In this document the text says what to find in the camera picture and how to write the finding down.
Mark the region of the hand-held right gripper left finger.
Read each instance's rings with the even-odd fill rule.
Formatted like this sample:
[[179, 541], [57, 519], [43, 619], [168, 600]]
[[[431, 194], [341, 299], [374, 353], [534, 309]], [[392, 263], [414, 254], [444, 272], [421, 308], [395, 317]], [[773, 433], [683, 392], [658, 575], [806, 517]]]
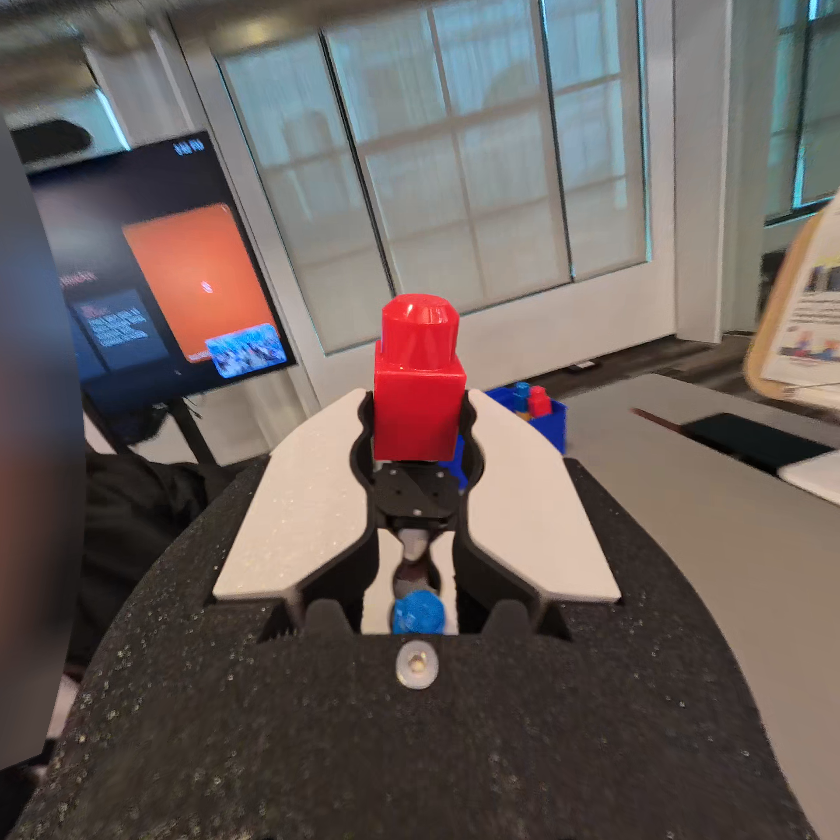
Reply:
[[282, 602], [293, 623], [319, 599], [357, 624], [379, 561], [372, 502], [372, 393], [354, 388], [269, 453], [212, 597]]

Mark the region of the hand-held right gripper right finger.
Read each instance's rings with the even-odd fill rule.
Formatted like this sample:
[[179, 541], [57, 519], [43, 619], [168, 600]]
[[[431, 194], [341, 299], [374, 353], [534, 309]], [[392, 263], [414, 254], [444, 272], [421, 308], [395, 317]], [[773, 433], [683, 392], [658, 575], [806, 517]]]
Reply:
[[458, 502], [452, 568], [458, 593], [492, 612], [524, 606], [533, 624], [554, 603], [621, 599], [562, 453], [476, 388], [461, 410], [466, 486]]

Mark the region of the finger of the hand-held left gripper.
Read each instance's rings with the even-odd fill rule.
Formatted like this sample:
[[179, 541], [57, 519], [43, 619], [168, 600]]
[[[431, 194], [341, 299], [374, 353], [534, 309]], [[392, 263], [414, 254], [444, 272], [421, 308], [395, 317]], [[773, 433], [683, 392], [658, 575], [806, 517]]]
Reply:
[[458, 634], [452, 540], [454, 533], [441, 531], [431, 540], [428, 545], [430, 562], [434, 565], [434, 569], [438, 575], [438, 599], [443, 603], [443, 610], [445, 614], [443, 634], [447, 635]]
[[362, 596], [361, 634], [392, 633], [393, 600], [393, 571], [376, 572]]

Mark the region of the blue plastic bin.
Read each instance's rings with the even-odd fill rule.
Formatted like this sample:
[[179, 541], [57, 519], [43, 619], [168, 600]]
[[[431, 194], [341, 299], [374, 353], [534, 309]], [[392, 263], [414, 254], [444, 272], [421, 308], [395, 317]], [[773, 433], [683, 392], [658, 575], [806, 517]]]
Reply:
[[516, 413], [520, 419], [527, 422], [533, 429], [538, 430], [551, 446], [554, 446], [561, 454], [565, 454], [565, 405], [551, 399], [552, 413], [542, 417], [531, 419], [530, 415], [519, 415], [513, 410], [512, 402], [512, 385], [490, 388], [485, 391], [492, 401], [497, 402], [507, 410]]

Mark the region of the black monitor stand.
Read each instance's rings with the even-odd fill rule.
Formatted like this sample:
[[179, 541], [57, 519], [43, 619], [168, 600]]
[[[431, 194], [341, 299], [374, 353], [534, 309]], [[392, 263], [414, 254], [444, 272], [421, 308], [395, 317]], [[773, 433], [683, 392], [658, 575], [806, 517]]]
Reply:
[[132, 450], [132, 444], [143, 441], [146, 437], [127, 438], [120, 433], [127, 426], [150, 426], [150, 420], [157, 417], [160, 423], [156, 426], [157, 430], [163, 426], [165, 417], [171, 417], [177, 424], [184, 443], [192, 453], [195, 461], [202, 465], [216, 465], [215, 455], [201, 434], [198, 424], [194, 420], [194, 412], [188, 408], [182, 398], [174, 398], [161, 403], [153, 403], [151, 406], [137, 409], [122, 415], [106, 415], [99, 410], [95, 402], [89, 398], [89, 393], [81, 388], [81, 409], [85, 419], [88, 419], [96, 431], [103, 437], [106, 444], [119, 455], [136, 455]]

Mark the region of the person's black jacket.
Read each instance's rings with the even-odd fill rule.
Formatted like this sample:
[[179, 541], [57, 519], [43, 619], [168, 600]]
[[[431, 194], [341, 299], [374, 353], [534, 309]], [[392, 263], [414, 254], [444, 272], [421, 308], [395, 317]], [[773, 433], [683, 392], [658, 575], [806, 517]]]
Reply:
[[133, 588], [246, 464], [160, 464], [85, 451], [80, 581], [65, 666], [81, 672]]

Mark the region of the black flat pad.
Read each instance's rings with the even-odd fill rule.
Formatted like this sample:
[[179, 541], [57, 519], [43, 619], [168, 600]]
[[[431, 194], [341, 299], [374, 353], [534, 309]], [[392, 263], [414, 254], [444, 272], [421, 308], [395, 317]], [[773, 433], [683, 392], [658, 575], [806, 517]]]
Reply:
[[783, 467], [834, 451], [822, 443], [728, 412], [690, 420], [679, 430], [701, 446], [775, 476]]

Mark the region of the large black monitor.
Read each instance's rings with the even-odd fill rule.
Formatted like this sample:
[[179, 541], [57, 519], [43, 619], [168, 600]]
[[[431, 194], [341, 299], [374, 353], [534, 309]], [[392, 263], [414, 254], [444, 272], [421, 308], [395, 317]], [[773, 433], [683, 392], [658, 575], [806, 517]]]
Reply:
[[27, 180], [101, 415], [296, 364], [206, 130]]

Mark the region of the large window white blinds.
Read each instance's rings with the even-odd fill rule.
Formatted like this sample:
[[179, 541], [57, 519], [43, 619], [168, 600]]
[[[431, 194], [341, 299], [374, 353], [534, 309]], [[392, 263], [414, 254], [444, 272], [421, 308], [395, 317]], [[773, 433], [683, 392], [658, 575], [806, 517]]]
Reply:
[[640, 1], [438, 1], [215, 53], [323, 354], [649, 258]]

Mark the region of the instruction sheet on stand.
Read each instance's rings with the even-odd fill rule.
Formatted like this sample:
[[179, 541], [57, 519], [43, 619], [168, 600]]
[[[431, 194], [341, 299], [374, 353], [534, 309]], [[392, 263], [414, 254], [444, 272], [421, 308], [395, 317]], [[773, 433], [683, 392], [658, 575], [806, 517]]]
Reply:
[[762, 396], [838, 416], [838, 194], [787, 247], [742, 375]]

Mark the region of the printed instruction sheet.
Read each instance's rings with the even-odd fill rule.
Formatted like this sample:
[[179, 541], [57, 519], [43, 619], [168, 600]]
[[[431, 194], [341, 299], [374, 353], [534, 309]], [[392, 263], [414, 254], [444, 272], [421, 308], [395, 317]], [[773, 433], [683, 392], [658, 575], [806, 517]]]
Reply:
[[838, 388], [838, 212], [824, 208], [806, 232], [773, 281], [777, 322], [761, 372], [790, 388]]

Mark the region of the black video bar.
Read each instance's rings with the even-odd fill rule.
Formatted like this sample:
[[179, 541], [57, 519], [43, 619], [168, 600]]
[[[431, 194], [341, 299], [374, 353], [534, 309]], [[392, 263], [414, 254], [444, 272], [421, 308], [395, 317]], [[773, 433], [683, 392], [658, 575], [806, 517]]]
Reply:
[[78, 154], [92, 146], [92, 135], [65, 119], [42, 121], [9, 132], [23, 166]]

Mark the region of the narrow window with blinds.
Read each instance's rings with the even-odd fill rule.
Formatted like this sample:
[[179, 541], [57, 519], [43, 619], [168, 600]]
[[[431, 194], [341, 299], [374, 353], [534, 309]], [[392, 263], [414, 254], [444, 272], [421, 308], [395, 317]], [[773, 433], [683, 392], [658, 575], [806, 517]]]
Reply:
[[765, 225], [818, 211], [838, 189], [838, 1], [779, 1]]

